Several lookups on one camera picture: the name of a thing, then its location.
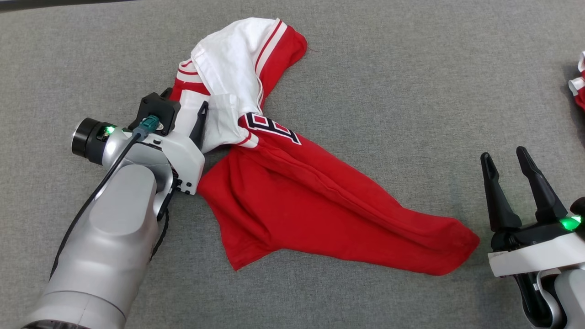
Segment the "black cable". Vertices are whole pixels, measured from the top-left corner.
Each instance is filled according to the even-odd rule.
[[[164,236],[167,235],[167,228],[168,228],[168,209],[165,209],[164,210],[164,227],[163,227],[163,232],[160,234],[159,240],[156,242],[156,244],[154,245],[154,248],[152,249],[152,254],[150,255],[150,260],[151,261],[152,261],[152,257],[154,256],[154,254],[156,253],[156,251],[159,250],[160,245],[163,243]]]
[[[49,276],[49,279],[51,279],[51,277],[53,277],[53,273],[55,273],[55,270],[57,269],[57,265],[59,264],[59,256],[61,256],[61,252],[63,251],[63,248],[65,248],[65,244],[67,243],[67,240],[69,239],[69,236],[71,235],[71,232],[73,231],[73,228],[75,227],[75,225],[77,224],[77,222],[81,218],[81,215],[83,215],[83,212],[87,209],[87,207],[90,205],[90,203],[95,199],[95,197],[98,195],[99,191],[101,191],[101,189],[104,187],[106,182],[110,179],[110,177],[112,177],[113,173],[116,171],[116,168],[118,168],[118,166],[120,165],[120,162],[122,162],[122,160],[124,159],[124,157],[126,156],[128,151],[130,151],[130,148],[132,147],[132,145],[134,145],[139,138],[140,138],[139,133],[132,136],[132,138],[130,139],[130,142],[128,142],[128,144],[126,145],[124,150],[122,150],[122,153],[120,153],[120,155],[118,156],[116,161],[113,163],[112,167],[110,167],[110,170],[108,170],[104,179],[102,179],[102,181],[99,183],[98,187],[95,188],[94,192],[90,195],[89,198],[87,198],[87,200],[85,201],[85,203],[83,204],[81,209],[79,209],[79,212],[77,213],[75,218],[73,218],[73,221],[69,225],[67,232],[65,232],[65,236],[63,237],[63,240],[61,240],[61,245],[59,245],[59,249],[57,250],[57,255],[55,256],[55,260],[53,261],[53,268],[51,269],[51,275]]]

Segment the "cable connector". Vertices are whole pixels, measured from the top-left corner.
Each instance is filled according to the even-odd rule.
[[[159,122],[160,120],[157,116],[149,115],[140,123],[140,125],[138,125],[138,127],[134,128],[132,136],[140,135],[137,142],[143,141],[146,138],[146,136],[156,131],[156,128],[159,127]]]

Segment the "red and white stripe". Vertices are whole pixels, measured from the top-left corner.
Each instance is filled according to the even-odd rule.
[[[244,138],[243,141],[236,143],[234,145],[242,146],[244,148],[253,149],[258,146],[258,136],[253,134],[251,131],[248,131],[248,135]]]
[[[190,59],[182,61],[179,64],[177,79],[188,83],[203,83],[203,80],[201,80],[199,73],[197,73],[197,70],[195,69],[195,65],[193,65],[193,62]]]
[[[258,54],[258,58],[256,59],[256,75],[260,76],[266,61],[272,54],[274,48],[280,41],[280,38],[283,36],[284,32],[287,30],[287,25],[281,21],[280,19],[276,19],[274,23],[275,27],[272,31],[269,31],[267,35],[266,41],[263,42],[264,46],[262,47],[260,53]]]

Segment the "gray table surface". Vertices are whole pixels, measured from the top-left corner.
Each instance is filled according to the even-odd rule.
[[[585,115],[566,87],[585,50],[579,0],[143,0],[0,13],[0,323],[35,302],[104,175],[71,154],[76,123],[130,123],[197,41],[250,16],[281,18],[312,49],[266,101],[268,116],[405,207],[460,219],[481,244],[443,277],[293,251],[234,272],[204,200],[177,195],[127,328],[528,328],[515,283],[487,262],[479,156],[491,152],[527,221],[518,145],[566,206],[585,195]]]

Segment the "jersey number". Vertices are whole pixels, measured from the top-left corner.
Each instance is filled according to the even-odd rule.
[[[248,128],[254,130],[261,130],[265,132],[275,133],[280,136],[284,136],[290,139],[295,144],[301,144],[298,136],[294,131],[279,125],[278,123],[266,118],[265,116],[257,115],[254,113],[246,114],[246,123]]]

